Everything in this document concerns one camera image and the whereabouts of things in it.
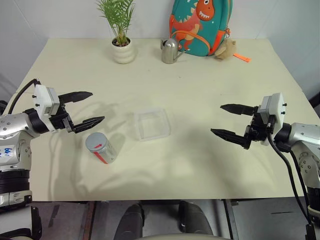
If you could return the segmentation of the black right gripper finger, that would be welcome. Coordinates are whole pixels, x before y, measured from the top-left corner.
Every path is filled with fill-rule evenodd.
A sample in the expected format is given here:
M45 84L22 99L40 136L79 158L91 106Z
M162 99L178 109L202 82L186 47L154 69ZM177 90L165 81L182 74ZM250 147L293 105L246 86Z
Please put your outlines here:
M251 145L251 141L248 138L237 135L235 132L225 130L225 129L215 129L215 128L211 128L210 131L216 136L220 137L221 139L230 143L240 145L246 150L248 150Z
M253 116L258 110L258 106L252 107L234 103L221 105L220 108L232 114L247 116Z

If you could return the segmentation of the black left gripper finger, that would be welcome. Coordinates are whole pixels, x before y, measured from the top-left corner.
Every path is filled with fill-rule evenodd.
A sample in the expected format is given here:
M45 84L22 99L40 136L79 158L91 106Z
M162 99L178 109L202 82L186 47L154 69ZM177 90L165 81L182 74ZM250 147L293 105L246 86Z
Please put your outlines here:
M88 91L75 91L70 93L65 93L62 95L59 95L59 102L61 105L67 104L67 103L76 103L83 101L93 95L92 92Z
M105 119L104 116L98 116L98 117L92 117L89 119L84 120L82 123L74 125L72 128L72 131L77 134L89 129L92 129L96 125L98 125L100 122L102 122Z

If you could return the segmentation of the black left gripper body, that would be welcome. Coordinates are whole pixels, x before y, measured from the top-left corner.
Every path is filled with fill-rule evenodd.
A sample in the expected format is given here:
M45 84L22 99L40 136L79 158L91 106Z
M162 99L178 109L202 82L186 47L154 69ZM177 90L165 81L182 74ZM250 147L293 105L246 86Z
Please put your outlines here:
M68 133L75 131L75 126L64 104L61 104L55 115L49 118L55 130L66 129Z

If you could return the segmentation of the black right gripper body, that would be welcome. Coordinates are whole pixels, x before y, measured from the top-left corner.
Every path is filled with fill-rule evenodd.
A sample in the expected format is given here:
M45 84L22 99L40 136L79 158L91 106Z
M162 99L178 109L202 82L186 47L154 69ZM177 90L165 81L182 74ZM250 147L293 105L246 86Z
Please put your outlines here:
M255 106L253 111L253 117L250 125L245 129L244 133L244 145L243 148L248 150L251 142L263 142L268 138L270 134L274 132L275 117L270 115L267 118L267 122L264 123L261 114L258 112L259 107Z

